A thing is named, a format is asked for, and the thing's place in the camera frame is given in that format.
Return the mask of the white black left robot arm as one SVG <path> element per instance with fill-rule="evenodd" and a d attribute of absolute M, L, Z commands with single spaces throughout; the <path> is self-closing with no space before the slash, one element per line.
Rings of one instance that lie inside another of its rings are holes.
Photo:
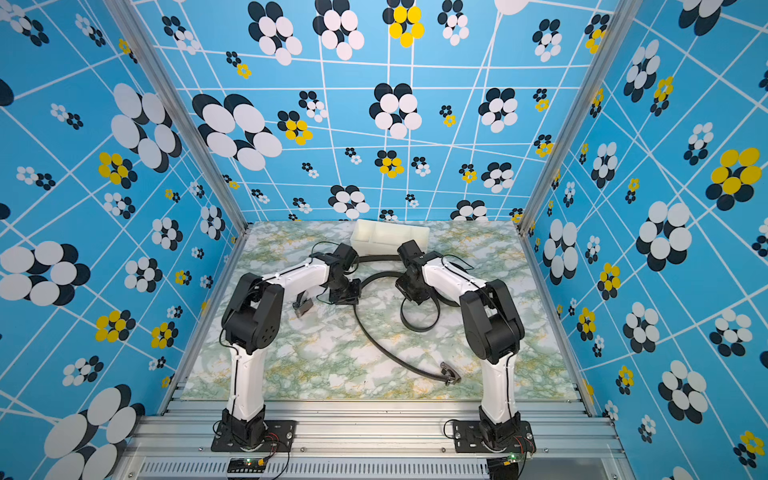
<path fill-rule="evenodd" d="M 239 279 L 222 315 L 221 344 L 231 353 L 231 384 L 226 408 L 216 426 L 211 449 L 215 452 L 257 451 L 280 445 L 293 427 L 290 421 L 267 422 L 264 373 L 267 348 L 277 338 L 283 304 L 295 300 L 311 305 L 304 295 L 325 289 L 334 303 L 349 303 L 359 285 L 347 278 L 357 252 L 340 244 L 332 253 L 312 253 L 303 262 L 282 271 Z"/>

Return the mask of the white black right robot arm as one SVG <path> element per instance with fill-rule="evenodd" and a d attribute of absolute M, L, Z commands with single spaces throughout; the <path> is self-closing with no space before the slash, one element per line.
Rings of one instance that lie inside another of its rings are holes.
<path fill-rule="evenodd" d="M 466 341 L 481 361 L 483 442 L 494 451 L 509 447 L 521 431 L 514 373 L 525 336 L 509 288 L 501 280 L 481 280 L 437 252 L 423 252 L 414 240 L 397 252 L 405 272 L 396 287 L 406 299 L 422 303 L 438 294 L 459 306 Z"/>

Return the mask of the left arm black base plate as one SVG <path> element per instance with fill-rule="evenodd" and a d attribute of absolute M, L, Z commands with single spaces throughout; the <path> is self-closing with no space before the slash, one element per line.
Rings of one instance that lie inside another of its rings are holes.
<path fill-rule="evenodd" d="M 217 453 L 290 452 L 297 423 L 290 420 L 242 422 L 219 420 L 210 449 Z"/>

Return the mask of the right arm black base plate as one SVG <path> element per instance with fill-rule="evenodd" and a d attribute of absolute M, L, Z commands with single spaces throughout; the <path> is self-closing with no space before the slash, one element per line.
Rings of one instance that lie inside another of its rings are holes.
<path fill-rule="evenodd" d="M 537 451 L 531 425 L 521 421 L 514 433 L 501 446 L 490 446 L 484 440 L 479 421 L 455 421 L 452 437 L 457 453 L 533 455 Z"/>

